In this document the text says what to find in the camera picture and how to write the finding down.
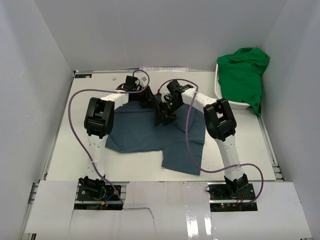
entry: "plastic laundry basket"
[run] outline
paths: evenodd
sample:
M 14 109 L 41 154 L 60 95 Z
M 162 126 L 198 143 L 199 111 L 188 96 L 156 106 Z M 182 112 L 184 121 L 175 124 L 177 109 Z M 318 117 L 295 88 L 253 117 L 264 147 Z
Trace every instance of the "plastic laundry basket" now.
M 218 80 L 219 80 L 218 64 L 216 64 L 215 77 L 214 77 L 214 93 L 219 99 L 222 99 L 223 96 L 221 93 L 221 86 L 220 86 Z M 248 107 L 250 107 L 249 104 L 243 103 L 243 102 L 235 102 L 235 101 L 228 101 L 228 102 L 229 102 L 230 107 L 232 109 L 244 110 L 244 109 L 247 109 Z

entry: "green shirt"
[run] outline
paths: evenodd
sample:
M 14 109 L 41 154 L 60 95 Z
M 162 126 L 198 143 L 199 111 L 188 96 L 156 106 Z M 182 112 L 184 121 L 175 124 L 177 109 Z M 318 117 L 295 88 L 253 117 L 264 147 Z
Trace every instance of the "green shirt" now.
M 218 57 L 219 84 L 227 100 L 247 103 L 261 116 L 261 76 L 269 56 L 260 48 L 240 48 L 234 54 Z

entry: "table surface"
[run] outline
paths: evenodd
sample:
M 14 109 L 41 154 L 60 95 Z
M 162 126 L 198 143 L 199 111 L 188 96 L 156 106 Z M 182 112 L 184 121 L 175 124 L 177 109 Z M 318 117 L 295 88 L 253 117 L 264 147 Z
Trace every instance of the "table surface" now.
M 114 90 L 125 82 L 132 73 L 94 73 L 91 78 L 75 78 L 70 96 L 82 89 Z M 157 92 L 161 83 L 169 79 L 181 78 L 199 85 L 199 91 L 209 97 L 214 94 L 214 72 L 149 72 L 150 87 Z M 88 135 L 84 129 L 84 119 L 91 97 L 104 97 L 106 93 L 82 92 L 72 101 L 71 118 L 74 128 L 85 146 L 89 145 Z M 267 181 L 275 180 L 271 159 L 264 141 L 258 118 L 251 108 L 234 110 L 237 127 L 235 142 L 240 162 L 257 165 Z M 181 173 L 163 168 L 162 151 L 118 153 L 105 148 L 104 168 L 108 180 L 113 182 L 130 181 L 224 181 L 224 172 L 215 174 L 201 172 L 200 176 Z M 65 110 L 57 141 L 51 158 L 47 180 L 77 180 L 87 173 L 88 156 L 73 135 L 68 121 L 68 109 Z M 216 170 L 223 167 L 219 148 L 206 132 L 202 153 L 202 168 Z M 259 172 L 251 166 L 244 167 L 251 181 L 261 180 Z

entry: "white wall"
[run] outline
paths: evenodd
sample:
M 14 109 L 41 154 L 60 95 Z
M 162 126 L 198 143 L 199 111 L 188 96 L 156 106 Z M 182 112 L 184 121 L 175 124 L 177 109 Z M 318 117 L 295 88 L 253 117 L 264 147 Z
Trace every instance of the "white wall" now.
M 215 69 L 261 47 L 287 0 L 35 0 L 73 70 Z
M 314 239 L 320 239 L 320 1 L 288 0 L 264 45 L 263 117 Z
M 72 71 L 33 0 L 0 0 L 0 239 L 17 240 Z

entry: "blue towel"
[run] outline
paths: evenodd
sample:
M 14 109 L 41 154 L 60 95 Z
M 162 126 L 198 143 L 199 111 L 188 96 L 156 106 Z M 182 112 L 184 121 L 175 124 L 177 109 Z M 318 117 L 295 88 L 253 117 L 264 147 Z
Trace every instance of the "blue towel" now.
M 187 151 L 185 126 L 188 108 L 186 104 L 181 106 L 176 111 L 177 119 L 174 122 L 155 126 L 155 110 L 142 108 L 137 101 L 131 101 L 115 110 L 113 129 L 105 146 L 119 153 L 162 150 L 162 167 L 200 175 L 200 170 L 193 164 Z M 205 131 L 204 115 L 193 108 L 189 117 L 188 136 L 193 158 L 199 166 Z

